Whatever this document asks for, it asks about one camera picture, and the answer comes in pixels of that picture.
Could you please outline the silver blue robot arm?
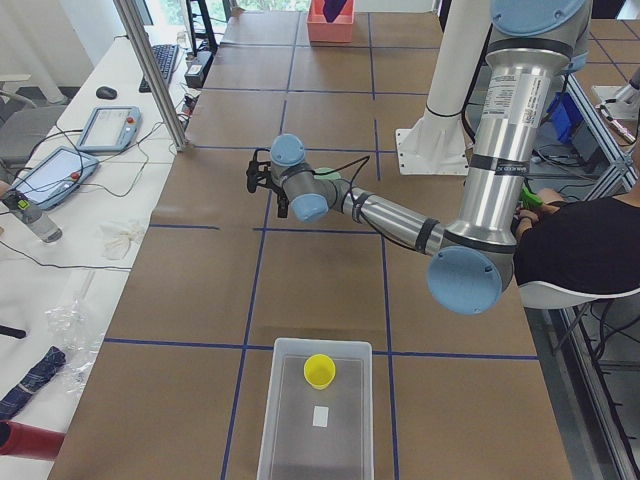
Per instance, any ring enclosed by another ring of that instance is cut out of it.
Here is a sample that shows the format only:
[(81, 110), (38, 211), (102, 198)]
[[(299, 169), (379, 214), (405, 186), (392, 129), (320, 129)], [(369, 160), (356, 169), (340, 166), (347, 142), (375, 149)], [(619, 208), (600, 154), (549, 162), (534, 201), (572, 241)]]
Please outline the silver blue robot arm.
[(427, 285), (445, 308), (492, 308), (514, 272), (511, 219), (529, 171), (552, 81), (587, 56), (588, 1), (455, 1), (423, 116), (397, 134), (405, 173), (465, 175), (457, 218), (423, 216), (357, 188), (305, 159), (301, 140), (278, 136), (269, 159), (249, 162), (247, 188), (275, 192), (280, 216), (314, 222), (350, 216), (431, 261)]

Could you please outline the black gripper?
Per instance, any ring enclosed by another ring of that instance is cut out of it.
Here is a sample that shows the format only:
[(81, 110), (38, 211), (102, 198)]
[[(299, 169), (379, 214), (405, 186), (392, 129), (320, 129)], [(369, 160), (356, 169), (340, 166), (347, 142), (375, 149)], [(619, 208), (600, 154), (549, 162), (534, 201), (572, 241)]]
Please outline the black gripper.
[[(276, 188), (271, 174), (271, 161), (259, 159), (261, 152), (269, 153), (268, 148), (257, 148), (254, 150), (251, 160), (246, 170), (246, 188), (251, 194), (254, 194), (259, 187), (267, 190)], [(285, 194), (277, 194), (277, 217), (288, 217), (288, 198)]]

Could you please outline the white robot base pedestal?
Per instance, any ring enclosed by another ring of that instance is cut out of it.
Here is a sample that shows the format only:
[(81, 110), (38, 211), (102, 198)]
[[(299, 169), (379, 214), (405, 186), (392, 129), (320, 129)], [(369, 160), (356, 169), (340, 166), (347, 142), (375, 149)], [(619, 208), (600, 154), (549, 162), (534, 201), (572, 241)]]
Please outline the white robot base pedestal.
[(489, 1), (451, 2), (424, 114), (396, 131), (401, 174), (466, 173), (463, 110), (490, 26)]

